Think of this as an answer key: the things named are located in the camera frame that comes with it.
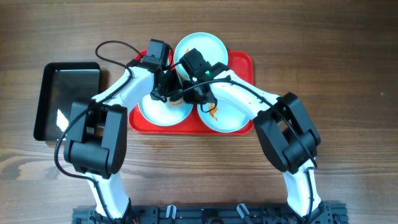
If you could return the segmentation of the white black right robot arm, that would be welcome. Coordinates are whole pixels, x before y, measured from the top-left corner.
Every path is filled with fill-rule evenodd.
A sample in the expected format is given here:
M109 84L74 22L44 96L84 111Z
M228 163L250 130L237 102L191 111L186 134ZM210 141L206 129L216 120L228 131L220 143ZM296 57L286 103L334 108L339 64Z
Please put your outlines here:
M252 120L265 157L283 173L288 205L310 218L321 202L314 178L321 140L298 96L260 90L224 65L201 72L182 95L196 103L224 101Z

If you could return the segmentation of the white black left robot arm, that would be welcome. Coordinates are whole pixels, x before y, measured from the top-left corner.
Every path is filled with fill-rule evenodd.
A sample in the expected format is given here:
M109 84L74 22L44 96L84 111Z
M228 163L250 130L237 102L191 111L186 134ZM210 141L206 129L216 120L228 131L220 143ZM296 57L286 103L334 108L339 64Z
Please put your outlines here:
M65 141L63 156L76 171L72 176L86 180L95 197L89 221L134 221L119 173L127 150L127 119L143 97L168 82L172 69L170 62L133 60L107 90L89 102L72 104L71 120L61 136Z

